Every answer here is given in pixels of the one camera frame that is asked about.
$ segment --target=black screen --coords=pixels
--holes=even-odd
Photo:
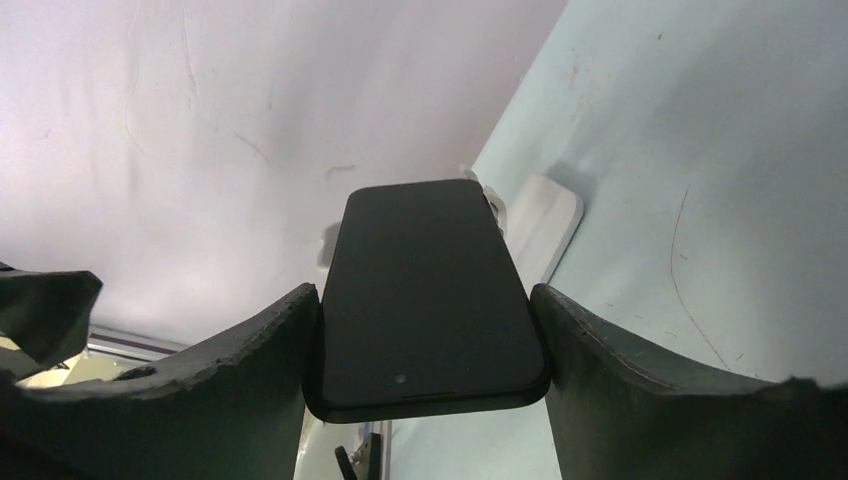
[[[307,381],[325,405],[450,402],[547,385],[524,289],[472,181],[354,192],[320,323]]]

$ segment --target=scratch mark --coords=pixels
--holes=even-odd
[[[186,21],[185,2],[181,2],[183,11],[183,44],[186,48],[186,66],[188,67],[188,78],[191,80],[191,91],[197,96],[197,82],[194,80],[194,63],[191,61],[191,47],[188,45],[188,24]]]
[[[721,362],[721,364],[724,365],[724,368],[729,371],[730,367],[727,366],[727,363],[724,361],[723,358],[721,358],[721,355],[719,355],[718,350],[716,350],[715,346],[713,346],[712,342],[710,342],[710,339],[707,338],[707,336],[704,334],[704,331],[701,330],[701,327],[698,325],[698,322],[696,322],[692,314],[689,313],[689,309],[686,307],[686,303],[683,302],[683,297],[680,296],[680,287],[677,285],[677,279],[674,278],[674,245],[677,241],[677,227],[680,226],[680,217],[683,216],[683,207],[686,206],[686,198],[689,197],[690,188],[692,188],[691,183],[686,187],[686,193],[683,194],[683,201],[680,202],[680,211],[677,212],[677,222],[675,222],[674,224],[674,234],[671,237],[671,252],[669,252],[669,270],[671,273],[671,281],[672,283],[674,283],[674,291],[677,293],[677,299],[680,301],[680,306],[683,307],[683,311],[686,312],[686,315],[689,317],[689,320],[692,321],[692,325],[695,326],[695,328],[698,330],[698,333],[701,334],[701,337],[704,339],[705,342],[707,342],[707,345],[710,346],[713,353],[718,358],[718,361]]]
[[[260,150],[259,147],[256,146],[256,144],[254,144],[250,140],[244,138],[244,136],[240,135],[238,132],[233,132],[233,135],[235,135],[236,138],[241,140],[242,143],[244,143],[245,145],[250,147],[254,152],[258,153],[259,156],[261,156],[263,159],[265,159],[266,165],[271,165],[271,160],[268,160],[268,157],[264,153],[262,153],[262,150]]]
[[[136,87],[138,87],[138,77],[141,73],[141,65],[139,65],[138,61],[138,50],[135,48],[135,42],[133,42],[133,30],[135,30],[135,22],[136,20],[138,20],[138,11],[140,8],[141,0],[137,0],[135,2],[135,12],[133,13],[133,19],[130,22],[129,30],[127,30],[127,43],[129,43],[130,48],[132,49],[133,57],[135,57],[135,78],[133,79],[132,87],[130,87],[130,94],[127,95],[127,103],[124,105],[124,130],[127,132],[127,137],[129,137],[133,145],[135,145],[136,148],[141,150],[141,153],[144,153],[144,149],[141,148],[141,145],[139,145],[132,132],[130,132],[129,122],[130,102],[132,101],[133,95],[135,95],[135,89]]]
[[[324,179],[327,183],[330,182],[330,178],[340,172],[352,172],[356,170],[356,165],[336,165],[327,169],[327,173],[324,174]]]

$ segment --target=white plastic piece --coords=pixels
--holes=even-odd
[[[506,245],[527,293],[551,279],[577,224],[583,200],[542,175],[532,175],[509,207]]]
[[[462,175],[468,180],[480,183],[480,179],[477,178],[477,174],[469,167],[460,165],[459,171],[462,172]],[[492,207],[492,214],[498,220],[498,228],[501,229],[501,234],[506,235],[506,204],[492,187],[484,186],[483,195],[486,196],[486,200],[489,201],[489,205]]]

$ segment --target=black smartphone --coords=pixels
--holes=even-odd
[[[331,423],[529,405],[539,326],[480,185],[358,190],[345,207],[303,393]]]

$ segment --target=white wall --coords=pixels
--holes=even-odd
[[[347,195],[470,164],[566,0],[0,2],[0,258],[190,343],[303,281]]]

